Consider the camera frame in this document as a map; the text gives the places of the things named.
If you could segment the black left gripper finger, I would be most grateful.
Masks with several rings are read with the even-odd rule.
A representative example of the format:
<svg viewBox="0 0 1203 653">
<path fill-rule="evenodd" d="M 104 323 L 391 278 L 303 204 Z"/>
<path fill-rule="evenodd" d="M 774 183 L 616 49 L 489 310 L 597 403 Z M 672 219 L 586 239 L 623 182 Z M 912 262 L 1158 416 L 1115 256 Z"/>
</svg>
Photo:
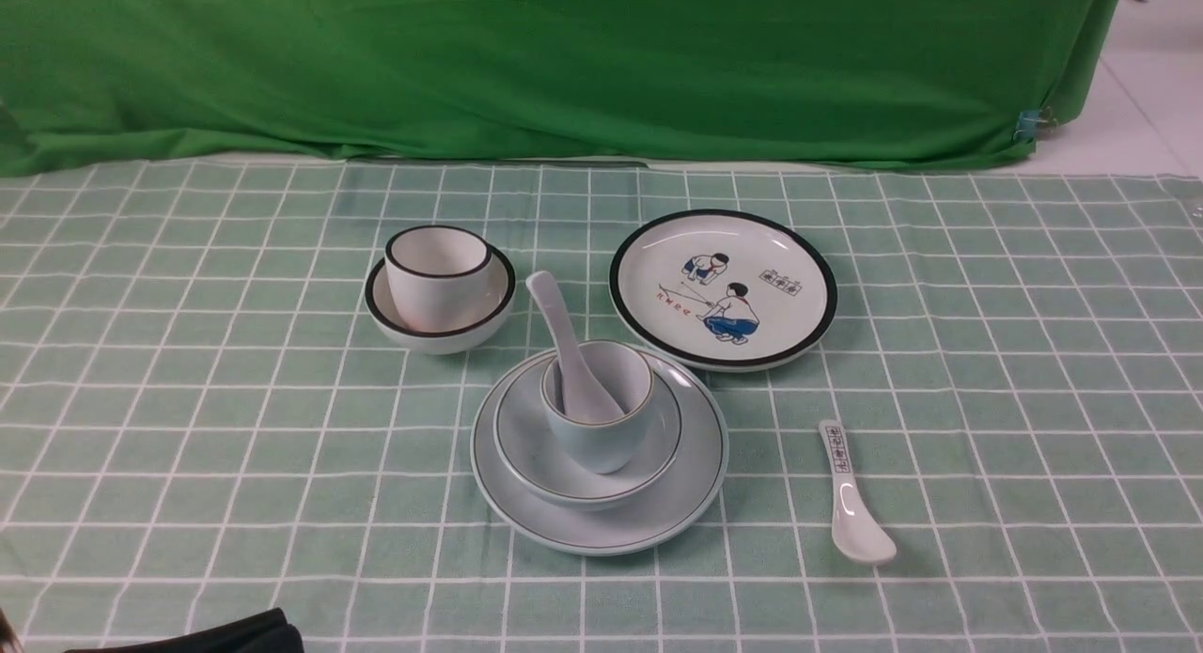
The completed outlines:
<svg viewBox="0 0 1203 653">
<path fill-rule="evenodd" d="M 202 631 L 142 645 L 69 652 L 306 652 L 304 637 L 282 609 Z"/>
</svg>

